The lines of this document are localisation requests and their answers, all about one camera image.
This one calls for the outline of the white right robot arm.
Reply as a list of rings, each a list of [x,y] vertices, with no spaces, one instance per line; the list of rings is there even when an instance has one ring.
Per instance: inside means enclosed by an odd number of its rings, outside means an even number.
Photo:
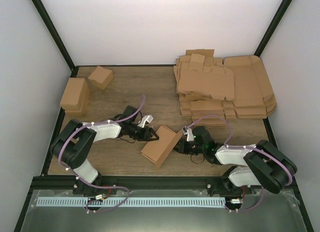
[[[248,146],[217,143],[204,126],[184,127],[173,149],[184,155],[201,154],[211,164],[233,165],[222,181],[223,190],[229,194],[242,186],[261,186],[278,194],[292,183],[298,171],[295,163],[267,140]]]

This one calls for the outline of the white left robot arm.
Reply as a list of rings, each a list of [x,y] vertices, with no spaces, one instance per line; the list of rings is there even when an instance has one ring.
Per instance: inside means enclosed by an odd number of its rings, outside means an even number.
[[[159,136],[147,124],[153,116],[142,116],[140,109],[127,106],[105,122],[82,123],[70,120],[49,148],[66,169],[71,169],[83,180],[89,193],[97,194],[102,188],[101,174],[90,164],[88,154],[94,142],[104,139],[121,139],[129,136],[133,141],[157,141]]]

